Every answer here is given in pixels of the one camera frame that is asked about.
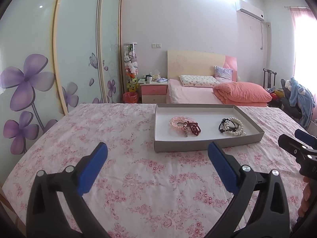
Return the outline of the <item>right human hand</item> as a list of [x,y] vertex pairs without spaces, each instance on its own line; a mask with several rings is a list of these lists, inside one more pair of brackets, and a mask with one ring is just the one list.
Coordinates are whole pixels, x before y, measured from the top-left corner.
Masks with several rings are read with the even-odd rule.
[[305,213],[308,211],[310,207],[310,197],[312,194],[310,187],[310,178],[304,176],[303,182],[306,183],[306,186],[303,190],[303,198],[301,200],[300,208],[298,209],[298,217],[303,218]]

